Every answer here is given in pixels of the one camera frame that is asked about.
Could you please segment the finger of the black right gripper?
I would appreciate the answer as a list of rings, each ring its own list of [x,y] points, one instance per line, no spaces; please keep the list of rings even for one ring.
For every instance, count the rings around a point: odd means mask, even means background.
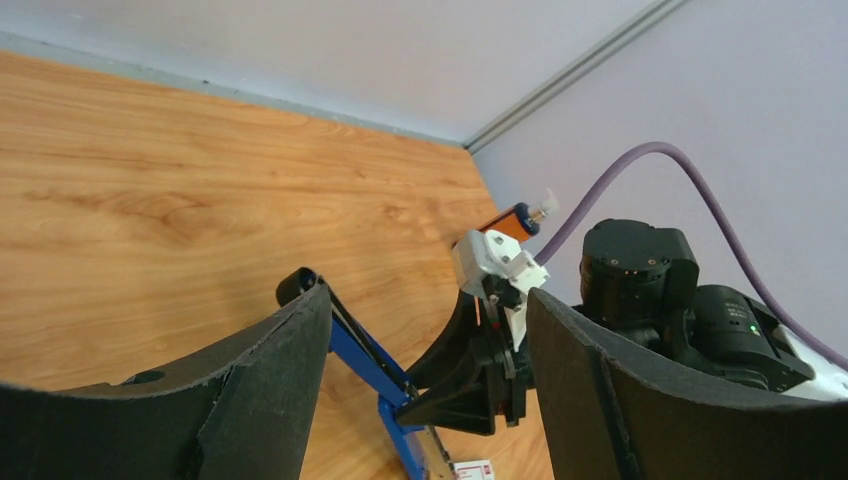
[[[460,291],[454,310],[430,347],[406,371],[418,390],[470,391],[483,368],[478,298]]]
[[[470,344],[457,356],[421,358],[408,370],[417,395],[400,407],[402,426],[436,426],[488,436],[495,418],[511,420],[511,380],[503,355],[486,344]]]

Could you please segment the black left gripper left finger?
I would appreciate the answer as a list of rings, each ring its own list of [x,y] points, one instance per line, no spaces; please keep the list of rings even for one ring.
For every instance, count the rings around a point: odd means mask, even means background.
[[[119,385],[1,387],[5,479],[295,479],[331,332],[318,286]]]

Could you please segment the white red staple box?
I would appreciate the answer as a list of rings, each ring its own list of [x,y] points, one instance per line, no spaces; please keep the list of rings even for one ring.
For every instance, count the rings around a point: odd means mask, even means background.
[[[453,472],[456,480],[494,480],[495,471],[489,459],[455,462]]]

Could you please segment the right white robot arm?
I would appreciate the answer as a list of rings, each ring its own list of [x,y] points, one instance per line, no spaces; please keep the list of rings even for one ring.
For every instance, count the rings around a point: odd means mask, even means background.
[[[409,368],[417,396],[396,413],[404,426],[490,435],[516,425],[535,386],[527,345],[528,299],[548,271],[504,231],[473,230],[453,247],[455,309]],[[702,285],[684,234],[608,219],[582,244],[576,311],[697,371],[819,401],[847,396],[847,372],[826,360],[771,308],[723,285]]]

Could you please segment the blue stapler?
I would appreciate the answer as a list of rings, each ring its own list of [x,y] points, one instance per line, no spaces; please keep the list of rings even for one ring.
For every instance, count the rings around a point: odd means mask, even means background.
[[[435,428],[402,424],[400,409],[419,397],[410,377],[328,291],[332,317],[328,347],[377,393],[377,411],[410,479],[454,479],[456,472]]]

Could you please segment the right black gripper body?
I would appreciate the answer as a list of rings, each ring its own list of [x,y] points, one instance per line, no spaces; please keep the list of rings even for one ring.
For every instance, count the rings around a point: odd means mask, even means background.
[[[532,368],[524,340],[513,339],[508,322],[509,313],[519,313],[521,293],[507,279],[485,275],[482,281],[484,316],[487,340],[502,372],[493,383],[496,412],[504,416],[508,427],[515,427],[527,413],[527,390],[535,387]]]

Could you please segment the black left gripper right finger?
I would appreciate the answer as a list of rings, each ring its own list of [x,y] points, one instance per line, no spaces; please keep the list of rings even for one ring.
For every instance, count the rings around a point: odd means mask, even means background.
[[[527,344],[558,479],[843,479],[847,406],[677,364],[530,292]]]

